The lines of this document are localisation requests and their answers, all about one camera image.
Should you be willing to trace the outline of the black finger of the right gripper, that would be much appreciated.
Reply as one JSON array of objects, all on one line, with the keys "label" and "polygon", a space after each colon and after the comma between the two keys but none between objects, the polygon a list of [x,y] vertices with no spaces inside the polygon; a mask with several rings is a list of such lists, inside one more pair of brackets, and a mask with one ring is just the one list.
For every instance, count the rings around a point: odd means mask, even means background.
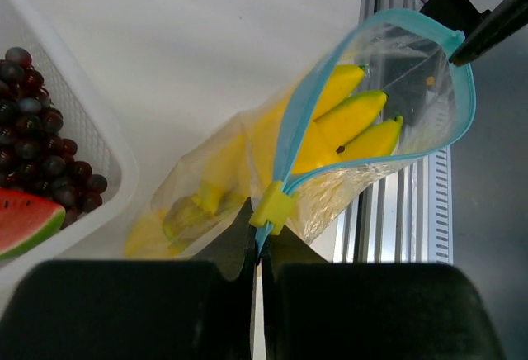
[{"label": "black finger of the right gripper", "polygon": [[455,50],[449,62],[471,63],[527,25],[527,0],[503,0]]}]

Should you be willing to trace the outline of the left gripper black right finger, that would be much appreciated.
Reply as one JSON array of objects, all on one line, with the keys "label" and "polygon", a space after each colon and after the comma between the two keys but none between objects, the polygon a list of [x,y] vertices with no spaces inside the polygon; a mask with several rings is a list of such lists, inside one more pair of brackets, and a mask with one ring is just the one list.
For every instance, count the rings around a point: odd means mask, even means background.
[{"label": "left gripper black right finger", "polygon": [[328,261],[314,251],[289,228],[279,235],[270,235],[262,249],[262,283],[271,289],[285,273],[301,272],[306,275]]}]

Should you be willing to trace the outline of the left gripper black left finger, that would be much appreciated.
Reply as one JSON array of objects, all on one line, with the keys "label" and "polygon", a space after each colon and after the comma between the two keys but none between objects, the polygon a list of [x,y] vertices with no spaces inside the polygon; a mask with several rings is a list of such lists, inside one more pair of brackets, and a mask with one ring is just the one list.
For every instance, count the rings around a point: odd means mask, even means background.
[{"label": "left gripper black left finger", "polygon": [[212,262],[227,281],[235,281],[247,261],[250,269],[254,269],[256,228],[250,224],[252,214],[249,197],[232,224],[201,250],[201,260]]}]

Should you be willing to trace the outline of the yellow pear toy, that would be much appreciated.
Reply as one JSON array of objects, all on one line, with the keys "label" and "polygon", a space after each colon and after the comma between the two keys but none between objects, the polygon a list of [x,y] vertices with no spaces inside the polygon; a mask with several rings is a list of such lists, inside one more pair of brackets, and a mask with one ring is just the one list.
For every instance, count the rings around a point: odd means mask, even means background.
[{"label": "yellow pear toy", "polygon": [[221,198],[219,209],[212,212],[199,206],[195,197],[181,197],[163,217],[163,233],[171,247],[183,253],[217,225],[235,216],[242,204],[240,198],[226,195]]}]

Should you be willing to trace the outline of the yellow lemon toy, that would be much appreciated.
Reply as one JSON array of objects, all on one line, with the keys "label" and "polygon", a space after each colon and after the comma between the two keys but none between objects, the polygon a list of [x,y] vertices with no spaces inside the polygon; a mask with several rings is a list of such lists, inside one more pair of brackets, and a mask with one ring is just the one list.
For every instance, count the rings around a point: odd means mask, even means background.
[{"label": "yellow lemon toy", "polygon": [[241,197],[258,193],[271,182],[276,140],[288,101],[235,117],[236,130],[206,160],[200,183],[203,197],[234,192]]},{"label": "yellow lemon toy", "polygon": [[182,248],[167,239],[162,229],[167,209],[149,211],[132,226],[125,241],[124,255],[133,259],[170,259],[179,256]]}]

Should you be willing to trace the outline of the yellow banana toy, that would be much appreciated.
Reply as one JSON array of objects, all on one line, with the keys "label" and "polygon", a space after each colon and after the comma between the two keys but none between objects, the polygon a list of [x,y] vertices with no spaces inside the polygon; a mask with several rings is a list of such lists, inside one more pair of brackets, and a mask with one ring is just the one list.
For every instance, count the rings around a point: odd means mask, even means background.
[{"label": "yellow banana toy", "polygon": [[354,64],[338,65],[332,71],[304,134],[293,174],[393,153],[403,116],[396,114],[375,123],[388,95],[377,89],[354,94],[364,76],[364,70]]}]

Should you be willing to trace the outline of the clear zip bag teal zipper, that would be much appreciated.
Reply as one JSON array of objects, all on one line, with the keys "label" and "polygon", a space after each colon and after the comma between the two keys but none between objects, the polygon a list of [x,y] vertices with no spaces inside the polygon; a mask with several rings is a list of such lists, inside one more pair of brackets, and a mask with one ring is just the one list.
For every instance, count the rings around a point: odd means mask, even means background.
[{"label": "clear zip bag teal zipper", "polygon": [[245,202],[258,245],[311,243],[370,184],[457,141],[474,118],[464,43],[413,10],[374,14],[304,76],[184,154],[130,228],[131,259],[186,258]]}]

